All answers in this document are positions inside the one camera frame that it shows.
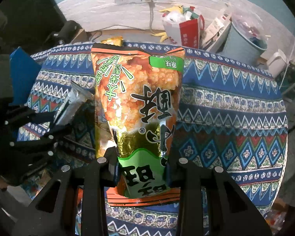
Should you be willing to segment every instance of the patterned tablecloth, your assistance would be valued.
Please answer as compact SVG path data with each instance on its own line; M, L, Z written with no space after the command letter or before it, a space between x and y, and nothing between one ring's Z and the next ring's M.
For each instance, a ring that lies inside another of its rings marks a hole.
M125 43L160 55L176 46ZM94 91L92 43L64 45L32 56L42 69L28 98L39 111L56 110L68 92L70 81ZM63 164L82 166L93 159L92 111L75 117L72 134L60 145L54 163L44 173L30 178L23 188L34 198L43 187L46 173ZM239 61L197 49L186 49L183 89L172 150L198 166L222 166L250 200L265 214L275 200L287 157L287 118L277 83L267 72ZM27 124L18 140L39 139L48 124ZM179 204L146 208L110 207L106 204L110 235L175 235ZM208 227L206 197L203 197L204 227ZM79 233L80 216L77 216Z

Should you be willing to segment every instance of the screw head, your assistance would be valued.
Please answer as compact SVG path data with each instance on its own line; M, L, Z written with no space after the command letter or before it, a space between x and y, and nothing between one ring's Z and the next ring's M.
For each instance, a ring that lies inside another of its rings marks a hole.
M217 173L222 173L224 171L224 169L220 166L217 166L214 168L214 170L217 172Z
M188 160L186 158L180 158L179 163L186 164L186 163L188 163Z
M105 157L99 157L98 159L97 159L97 162L98 163L104 163L104 162L106 162L107 161L107 159L105 158Z
M64 165L64 166L61 167L61 171L62 172L67 172L69 170L70 170L70 166L69 165Z

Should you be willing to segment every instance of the trash can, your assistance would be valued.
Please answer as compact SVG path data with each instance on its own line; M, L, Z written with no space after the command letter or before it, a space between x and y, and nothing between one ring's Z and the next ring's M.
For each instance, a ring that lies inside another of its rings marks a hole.
M221 55L248 64L250 66L256 66L257 59L267 49L266 42L263 41L262 46L263 47L260 48L248 40L239 32L232 22Z

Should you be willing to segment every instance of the green label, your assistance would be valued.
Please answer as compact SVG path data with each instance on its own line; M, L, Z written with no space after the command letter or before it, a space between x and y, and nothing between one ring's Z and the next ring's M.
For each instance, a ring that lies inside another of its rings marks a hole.
M176 70L179 72L184 71L184 60L177 56L166 56L166 57L149 57L150 65L157 68L167 68Z
M129 157L118 160L127 184L127 191L124 193L126 197L142 198L168 189L163 180L165 158L157 157L145 148L139 148Z

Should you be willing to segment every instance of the red and white paper bag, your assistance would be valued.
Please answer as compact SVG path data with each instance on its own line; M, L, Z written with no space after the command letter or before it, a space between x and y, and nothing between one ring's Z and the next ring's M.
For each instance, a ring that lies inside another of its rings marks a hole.
M191 48L199 48L200 33L205 28L202 15L196 19L182 23L163 22L167 36L174 44Z

